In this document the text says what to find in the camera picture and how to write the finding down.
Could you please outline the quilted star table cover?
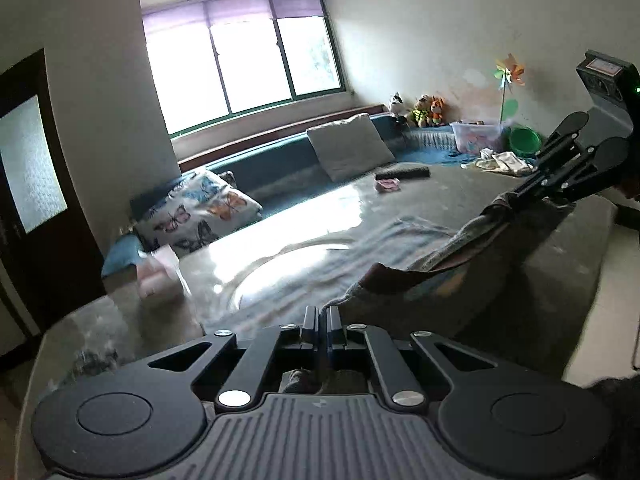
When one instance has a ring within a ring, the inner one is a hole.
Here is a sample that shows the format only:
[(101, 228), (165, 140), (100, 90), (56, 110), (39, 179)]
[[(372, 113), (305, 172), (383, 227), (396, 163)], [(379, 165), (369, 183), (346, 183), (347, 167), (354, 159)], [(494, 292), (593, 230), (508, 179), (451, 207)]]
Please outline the quilted star table cover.
[[(81, 350), (116, 350), (130, 362), (175, 347), (217, 328), (235, 328), (256, 306), (228, 306), (233, 287), (255, 263), (285, 247), (313, 240), (350, 240), (350, 248), (370, 233), (405, 217), (419, 217), (456, 232), (516, 180), (500, 174), (435, 166), (431, 177), (404, 182), (398, 191), (378, 192), (371, 177), (303, 200), (185, 256), (180, 270), (190, 295), (155, 308), (143, 307), (134, 284), (110, 292), (67, 315), (44, 335), (16, 432), (15, 474), (39, 479), (44, 467), (30, 423), (37, 403), (70, 372)], [(614, 206), (592, 196), (579, 202), (548, 240), (526, 261), (535, 292), (574, 332), (564, 344), (574, 349), (596, 296), (608, 248)]]

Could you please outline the striped blue beige garment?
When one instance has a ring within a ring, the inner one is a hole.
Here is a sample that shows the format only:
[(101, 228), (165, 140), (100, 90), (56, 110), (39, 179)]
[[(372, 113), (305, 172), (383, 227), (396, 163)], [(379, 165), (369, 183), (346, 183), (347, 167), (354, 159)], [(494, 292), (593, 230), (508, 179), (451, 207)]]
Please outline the striped blue beige garment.
[(336, 307), (346, 324), (396, 339), (432, 330), (496, 358), (561, 377), (574, 332), (535, 292), (526, 261), (573, 212), (538, 200), (516, 206), (498, 195), (460, 230), (405, 217), (346, 252), (273, 287), (247, 310), (239, 337), (296, 323), (305, 306)]

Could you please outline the green plastic bucket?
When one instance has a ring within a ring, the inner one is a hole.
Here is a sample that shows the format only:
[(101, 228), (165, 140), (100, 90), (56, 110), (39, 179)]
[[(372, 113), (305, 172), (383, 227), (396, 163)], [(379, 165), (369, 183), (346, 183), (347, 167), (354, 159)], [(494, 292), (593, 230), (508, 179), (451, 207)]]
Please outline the green plastic bucket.
[(541, 148), (541, 138), (535, 130), (514, 126), (508, 133), (509, 148), (521, 157), (534, 157)]

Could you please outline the blue sofa bench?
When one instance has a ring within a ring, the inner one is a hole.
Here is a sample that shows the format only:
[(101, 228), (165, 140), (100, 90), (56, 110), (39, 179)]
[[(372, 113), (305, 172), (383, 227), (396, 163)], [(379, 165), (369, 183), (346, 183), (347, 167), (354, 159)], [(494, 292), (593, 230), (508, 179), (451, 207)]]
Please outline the blue sofa bench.
[[(457, 150), (451, 126), (409, 129), (399, 125), (396, 118), (388, 113), (373, 115), (371, 120), (398, 162), (457, 166), (472, 162), (475, 158)], [(148, 209), (162, 200), (176, 185), (203, 169), (215, 174), (231, 171), (235, 186), (262, 204), (262, 215), (265, 217), (339, 186), (321, 168), (306, 133), (297, 133), (295, 136), (216, 160), (142, 193), (130, 200), (134, 221), (139, 221)], [(149, 249), (146, 249), (135, 232), (119, 237), (103, 263), (103, 281), (132, 269), (142, 250)]]

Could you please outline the orange plush toy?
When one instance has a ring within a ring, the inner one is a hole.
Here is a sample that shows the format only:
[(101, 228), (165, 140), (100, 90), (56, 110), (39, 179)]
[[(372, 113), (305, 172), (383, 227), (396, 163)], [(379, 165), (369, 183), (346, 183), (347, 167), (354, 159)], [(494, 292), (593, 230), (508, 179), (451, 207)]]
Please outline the orange plush toy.
[(439, 127), (445, 123), (445, 101), (440, 96), (433, 96), (430, 106), (430, 125)]

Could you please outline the butterfly print pillow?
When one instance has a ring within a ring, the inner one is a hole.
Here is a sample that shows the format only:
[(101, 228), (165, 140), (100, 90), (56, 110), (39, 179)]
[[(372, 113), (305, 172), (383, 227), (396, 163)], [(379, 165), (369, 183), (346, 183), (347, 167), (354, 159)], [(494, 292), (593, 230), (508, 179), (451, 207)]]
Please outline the butterfly print pillow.
[(134, 225), (148, 252), (168, 245), (179, 257), (260, 219), (262, 205), (218, 174), (197, 172), (177, 184)]

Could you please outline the yellow green plush toy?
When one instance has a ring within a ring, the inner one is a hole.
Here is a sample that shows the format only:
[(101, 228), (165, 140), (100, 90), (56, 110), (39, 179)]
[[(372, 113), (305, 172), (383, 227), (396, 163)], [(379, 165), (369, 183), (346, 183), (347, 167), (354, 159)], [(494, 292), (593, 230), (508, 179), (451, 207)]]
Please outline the yellow green plush toy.
[(426, 128), (431, 125), (432, 97), (422, 94), (407, 114), (407, 122), (416, 128)]

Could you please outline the black white plush toy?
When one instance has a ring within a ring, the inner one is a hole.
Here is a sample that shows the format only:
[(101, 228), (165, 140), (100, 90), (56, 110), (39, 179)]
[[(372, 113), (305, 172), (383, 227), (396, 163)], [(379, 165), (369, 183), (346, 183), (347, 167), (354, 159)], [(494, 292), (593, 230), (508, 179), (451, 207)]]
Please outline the black white plush toy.
[(390, 111), (390, 114), (394, 116), (396, 122), (399, 122), (400, 124), (408, 122), (410, 110), (398, 92), (395, 92), (390, 98), (388, 110)]

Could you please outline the grey plain cushion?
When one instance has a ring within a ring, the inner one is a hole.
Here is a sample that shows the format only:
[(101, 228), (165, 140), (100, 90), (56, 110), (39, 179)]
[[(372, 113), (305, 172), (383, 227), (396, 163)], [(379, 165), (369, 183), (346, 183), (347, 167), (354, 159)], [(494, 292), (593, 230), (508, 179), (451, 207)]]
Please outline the grey plain cushion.
[(368, 114), (309, 128), (309, 142), (333, 182), (343, 182), (395, 161)]

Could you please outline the white tissue box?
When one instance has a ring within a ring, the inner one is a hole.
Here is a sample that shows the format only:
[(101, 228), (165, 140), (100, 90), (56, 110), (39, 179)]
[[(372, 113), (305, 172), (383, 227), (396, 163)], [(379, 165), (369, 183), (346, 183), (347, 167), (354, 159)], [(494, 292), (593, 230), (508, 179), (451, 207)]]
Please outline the white tissue box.
[(190, 295), (180, 270), (179, 258), (169, 245), (152, 252), (140, 252), (136, 273), (142, 306), (166, 306)]

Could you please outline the blue patterned gloves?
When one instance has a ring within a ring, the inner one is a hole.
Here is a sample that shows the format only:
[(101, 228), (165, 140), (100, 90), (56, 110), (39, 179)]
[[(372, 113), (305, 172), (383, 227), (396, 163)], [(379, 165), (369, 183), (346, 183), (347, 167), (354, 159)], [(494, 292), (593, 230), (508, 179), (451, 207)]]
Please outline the blue patterned gloves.
[(96, 376), (118, 367), (118, 353), (116, 350), (107, 350), (100, 353), (92, 350), (79, 351), (70, 369), (73, 378)]

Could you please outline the window with green frame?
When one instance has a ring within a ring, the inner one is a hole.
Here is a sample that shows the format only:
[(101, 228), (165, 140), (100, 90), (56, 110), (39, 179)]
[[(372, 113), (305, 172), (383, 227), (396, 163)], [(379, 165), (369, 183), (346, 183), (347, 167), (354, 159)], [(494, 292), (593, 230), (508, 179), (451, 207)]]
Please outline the window with green frame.
[(195, 0), (142, 24), (173, 138), (345, 88), (323, 0)]

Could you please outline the black remote control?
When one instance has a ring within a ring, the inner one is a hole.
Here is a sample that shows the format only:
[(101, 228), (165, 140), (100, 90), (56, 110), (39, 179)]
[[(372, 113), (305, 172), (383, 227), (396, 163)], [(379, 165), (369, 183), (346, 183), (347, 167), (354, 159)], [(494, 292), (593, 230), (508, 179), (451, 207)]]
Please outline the black remote control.
[(430, 167), (417, 162), (402, 162), (385, 167), (374, 174), (375, 180), (416, 180), (431, 177)]

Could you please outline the dark wooden door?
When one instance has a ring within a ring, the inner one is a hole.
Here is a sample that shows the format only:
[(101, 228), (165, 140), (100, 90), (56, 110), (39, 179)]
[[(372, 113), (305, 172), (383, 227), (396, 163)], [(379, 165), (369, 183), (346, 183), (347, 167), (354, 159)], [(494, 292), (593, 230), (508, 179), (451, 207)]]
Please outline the dark wooden door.
[(40, 330), (105, 294), (39, 50), (1, 74), (1, 262)]

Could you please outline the clear plastic storage box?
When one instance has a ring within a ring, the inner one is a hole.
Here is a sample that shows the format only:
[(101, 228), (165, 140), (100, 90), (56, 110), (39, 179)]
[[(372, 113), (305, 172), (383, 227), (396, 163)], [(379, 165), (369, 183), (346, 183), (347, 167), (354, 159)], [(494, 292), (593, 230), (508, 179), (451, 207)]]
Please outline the clear plastic storage box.
[(502, 152), (506, 146), (503, 125), (498, 122), (452, 122), (450, 124), (459, 152), (479, 155), (484, 148)]

